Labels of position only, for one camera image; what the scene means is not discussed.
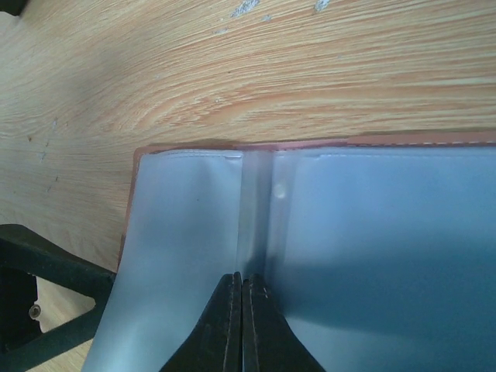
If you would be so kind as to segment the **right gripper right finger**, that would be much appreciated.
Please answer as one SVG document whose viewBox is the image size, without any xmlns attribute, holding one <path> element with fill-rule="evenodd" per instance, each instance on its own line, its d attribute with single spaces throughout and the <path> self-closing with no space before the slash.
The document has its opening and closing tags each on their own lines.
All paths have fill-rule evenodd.
<svg viewBox="0 0 496 372">
<path fill-rule="evenodd" d="M 243 281 L 243 368 L 245 371 L 323 371 L 292 332 L 264 278 Z"/>
</svg>

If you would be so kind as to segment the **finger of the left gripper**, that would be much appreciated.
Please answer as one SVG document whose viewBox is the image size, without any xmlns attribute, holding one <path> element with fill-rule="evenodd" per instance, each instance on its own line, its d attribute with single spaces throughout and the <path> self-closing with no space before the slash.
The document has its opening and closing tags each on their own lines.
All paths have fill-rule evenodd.
<svg viewBox="0 0 496 372">
<path fill-rule="evenodd" d="M 1 369 L 28 371 L 93 339 L 116 274 L 67 252 L 31 229 L 1 226 Z M 48 329 L 50 289 L 91 299 L 87 311 Z"/>
</svg>

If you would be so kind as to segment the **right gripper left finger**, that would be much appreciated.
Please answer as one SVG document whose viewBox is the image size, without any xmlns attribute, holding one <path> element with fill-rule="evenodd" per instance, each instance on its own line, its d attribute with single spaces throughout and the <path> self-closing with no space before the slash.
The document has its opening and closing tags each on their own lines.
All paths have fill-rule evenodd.
<svg viewBox="0 0 496 372">
<path fill-rule="evenodd" d="M 243 361 L 242 280 L 221 277 L 197 324 L 162 371 L 241 371 Z"/>
</svg>

